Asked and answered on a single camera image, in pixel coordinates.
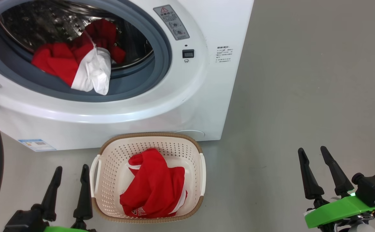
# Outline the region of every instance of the basket handle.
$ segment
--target basket handle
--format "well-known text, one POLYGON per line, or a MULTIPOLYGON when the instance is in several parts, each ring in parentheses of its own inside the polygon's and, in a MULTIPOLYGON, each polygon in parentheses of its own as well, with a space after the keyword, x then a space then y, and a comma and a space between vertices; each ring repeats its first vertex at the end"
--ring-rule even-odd
POLYGON ((206 161, 205 161, 205 156, 203 155, 203 153, 200 153, 200 159, 201 159, 201 162, 200 162, 200 166, 202 168, 201 170, 201 176, 202 176, 202 192, 200 193, 201 196, 204 196, 205 195, 205 191, 206 191, 206 161))
POLYGON ((92 198, 94 198, 94 195, 97 194, 97 189, 99 187, 100 170, 102 168, 101 163, 102 161, 100 160, 100 155, 97 155, 94 158, 93 163, 91 164, 91 167, 90 167, 90 194, 92 198), (97 169, 96 183, 93 183, 94 175, 95 175, 94 171, 96 169, 97 164, 98 164, 98 169, 97 169))

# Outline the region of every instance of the red cloth in basket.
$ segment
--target red cloth in basket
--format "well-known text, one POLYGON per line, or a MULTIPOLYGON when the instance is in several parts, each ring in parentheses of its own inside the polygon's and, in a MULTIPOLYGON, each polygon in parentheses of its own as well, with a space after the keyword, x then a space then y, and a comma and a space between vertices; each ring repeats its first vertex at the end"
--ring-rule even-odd
POLYGON ((174 216, 187 197, 184 168, 168 168, 154 148, 132 156, 127 165, 135 178, 120 195, 124 213, 139 218, 174 216))

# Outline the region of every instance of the warning label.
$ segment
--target warning label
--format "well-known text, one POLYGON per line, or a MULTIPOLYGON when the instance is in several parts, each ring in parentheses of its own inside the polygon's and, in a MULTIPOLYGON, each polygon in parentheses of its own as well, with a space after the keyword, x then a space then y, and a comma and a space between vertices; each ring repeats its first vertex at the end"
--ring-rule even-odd
POLYGON ((159 6, 153 10, 161 17, 177 41, 190 38, 182 21, 170 5, 159 6))
POLYGON ((220 46, 216 49, 216 63, 230 62, 233 55, 233 48, 220 46))

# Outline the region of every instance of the red and white garment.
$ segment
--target red and white garment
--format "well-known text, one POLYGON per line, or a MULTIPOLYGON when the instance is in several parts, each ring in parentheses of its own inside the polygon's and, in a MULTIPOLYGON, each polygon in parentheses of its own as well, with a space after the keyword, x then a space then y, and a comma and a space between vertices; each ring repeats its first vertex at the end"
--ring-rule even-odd
POLYGON ((140 218, 176 215, 187 198, 184 168, 168 168, 164 157, 154 148, 132 156, 127 166, 135 178, 120 195, 124 213, 140 218))
POLYGON ((72 89, 106 95, 111 60, 122 63, 126 53, 115 46, 116 26, 105 19, 87 25, 71 43, 44 44, 34 53, 32 64, 61 78, 72 89))

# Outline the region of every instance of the sticker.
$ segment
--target sticker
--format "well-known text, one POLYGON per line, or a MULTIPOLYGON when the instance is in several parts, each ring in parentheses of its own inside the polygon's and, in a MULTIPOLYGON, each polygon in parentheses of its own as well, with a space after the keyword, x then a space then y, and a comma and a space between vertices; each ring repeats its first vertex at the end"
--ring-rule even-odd
POLYGON ((153 10, 161 17, 177 41, 190 38, 182 21, 170 5, 159 6, 153 10))
POLYGON ((216 49, 216 63, 224 63, 232 61, 233 48, 229 46, 220 46, 216 49))
POLYGON ((43 140, 19 140, 22 144, 29 147, 33 151, 55 151, 56 149, 48 145, 43 140))

